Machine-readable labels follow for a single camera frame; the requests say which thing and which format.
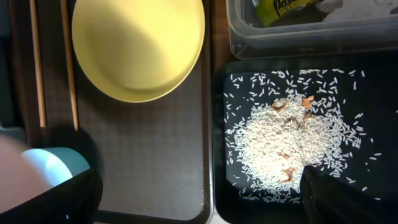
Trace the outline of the pile of rice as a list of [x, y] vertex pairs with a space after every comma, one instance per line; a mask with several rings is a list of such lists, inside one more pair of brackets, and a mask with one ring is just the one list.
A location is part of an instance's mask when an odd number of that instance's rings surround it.
[[231, 73], [222, 91], [227, 178], [238, 198], [299, 203], [312, 166], [346, 184], [354, 154], [374, 139], [364, 113], [349, 114], [363, 70]]

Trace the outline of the white bowl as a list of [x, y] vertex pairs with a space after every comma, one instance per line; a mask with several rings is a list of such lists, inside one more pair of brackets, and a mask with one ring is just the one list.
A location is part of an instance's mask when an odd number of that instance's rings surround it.
[[1, 212], [6, 212], [47, 191], [47, 184], [21, 157], [28, 147], [1, 136]]

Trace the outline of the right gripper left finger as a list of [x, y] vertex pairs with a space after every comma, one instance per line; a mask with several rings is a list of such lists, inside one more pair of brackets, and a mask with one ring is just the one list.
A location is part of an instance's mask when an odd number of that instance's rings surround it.
[[88, 169], [1, 213], [1, 223], [94, 223], [102, 199], [99, 173]]

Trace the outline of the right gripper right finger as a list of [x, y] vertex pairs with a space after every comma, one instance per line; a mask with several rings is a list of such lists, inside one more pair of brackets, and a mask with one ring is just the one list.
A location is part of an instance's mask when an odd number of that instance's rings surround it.
[[310, 223], [397, 223], [397, 204], [358, 192], [313, 166], [300, 181], [302, 203]]

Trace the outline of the white tissue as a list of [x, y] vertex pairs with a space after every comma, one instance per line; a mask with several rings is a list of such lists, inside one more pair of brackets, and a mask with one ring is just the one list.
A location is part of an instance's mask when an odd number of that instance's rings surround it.
[[316, 7], [327, 13], [325, 22], [354, 21], [388, 17], [397, 0], [322, 0]]

